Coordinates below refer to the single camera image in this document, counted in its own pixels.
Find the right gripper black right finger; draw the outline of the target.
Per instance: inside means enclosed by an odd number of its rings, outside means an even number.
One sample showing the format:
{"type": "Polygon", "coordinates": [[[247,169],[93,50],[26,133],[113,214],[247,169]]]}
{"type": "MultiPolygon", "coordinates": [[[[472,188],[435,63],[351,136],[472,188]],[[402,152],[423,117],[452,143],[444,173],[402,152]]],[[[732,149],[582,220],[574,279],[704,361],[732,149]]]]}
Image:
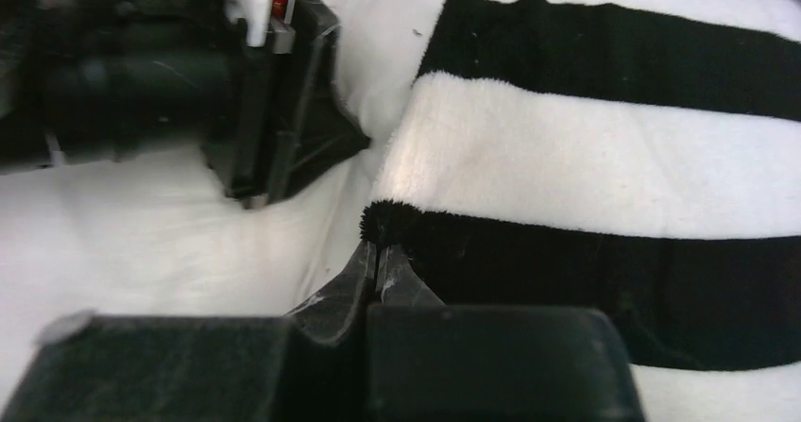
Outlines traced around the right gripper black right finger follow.
{"type": "Polygon", "coordinates": [[[373,421],[641,421],[622,339],[600,312],[447,305],[402,249],[369,309],[373,421]]]}

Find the white pillow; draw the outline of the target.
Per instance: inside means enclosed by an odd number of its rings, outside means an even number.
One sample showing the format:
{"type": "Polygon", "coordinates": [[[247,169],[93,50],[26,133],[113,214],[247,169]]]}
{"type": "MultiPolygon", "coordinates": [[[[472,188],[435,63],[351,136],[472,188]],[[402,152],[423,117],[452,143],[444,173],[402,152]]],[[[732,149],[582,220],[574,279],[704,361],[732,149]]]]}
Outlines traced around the white pillow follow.
{"type": "Polygon", "coordinates": [[[2,178],[3,400],[64,316],[282,314],[340,274],[445,0],[325,1],[337,92],[373,143],[289,200],[241,210],[192,146],[2,178]]]}

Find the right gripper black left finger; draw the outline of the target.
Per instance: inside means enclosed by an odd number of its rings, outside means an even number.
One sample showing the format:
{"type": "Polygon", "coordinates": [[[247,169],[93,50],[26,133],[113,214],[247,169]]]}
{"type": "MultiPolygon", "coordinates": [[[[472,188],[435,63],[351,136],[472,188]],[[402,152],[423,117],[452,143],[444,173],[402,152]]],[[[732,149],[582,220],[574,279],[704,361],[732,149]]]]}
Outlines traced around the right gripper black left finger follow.
{"type": "Polygon", "coordinates": [[[358,421],[376,249],[282,316],[51,322],[5,421],[358,421]]]}

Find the black white striped pillowcase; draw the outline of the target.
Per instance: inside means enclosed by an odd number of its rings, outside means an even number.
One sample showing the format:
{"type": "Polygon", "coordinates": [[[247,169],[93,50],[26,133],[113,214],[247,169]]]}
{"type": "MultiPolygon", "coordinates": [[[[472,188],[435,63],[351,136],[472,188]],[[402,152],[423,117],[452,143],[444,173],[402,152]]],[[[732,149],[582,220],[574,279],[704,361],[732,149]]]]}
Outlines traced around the black white striped pillowcase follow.
{"type": "Polygon", "coordinates": [[[798,420],[799,6],[445,0],[362,232],[605,313],[654,421],[798,420]]]}

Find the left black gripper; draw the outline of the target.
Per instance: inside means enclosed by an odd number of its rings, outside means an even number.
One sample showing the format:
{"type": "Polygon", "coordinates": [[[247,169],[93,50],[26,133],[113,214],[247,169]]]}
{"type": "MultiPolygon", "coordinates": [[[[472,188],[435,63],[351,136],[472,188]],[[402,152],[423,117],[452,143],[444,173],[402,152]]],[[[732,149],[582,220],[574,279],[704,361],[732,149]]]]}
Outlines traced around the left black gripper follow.
{"type": "Polygon", "coordinates": [[[234,116],[227,0],[1,0],[1,170],[113,160],[234,116]]]}

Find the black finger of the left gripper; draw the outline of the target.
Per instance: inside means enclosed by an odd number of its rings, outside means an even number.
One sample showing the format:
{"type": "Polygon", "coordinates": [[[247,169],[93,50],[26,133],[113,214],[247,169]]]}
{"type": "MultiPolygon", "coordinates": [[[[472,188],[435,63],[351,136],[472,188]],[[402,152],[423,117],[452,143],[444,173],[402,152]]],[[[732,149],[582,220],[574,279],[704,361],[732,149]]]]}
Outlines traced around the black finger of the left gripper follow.
{"type": "Polygon", "coordinates": [[[272,18],[264,46],[245,46],[232,113],[201,146],[225,197],[257,209],[290,198],[370,145],[334,87],[340,22],[322,0],[272,18]]]}

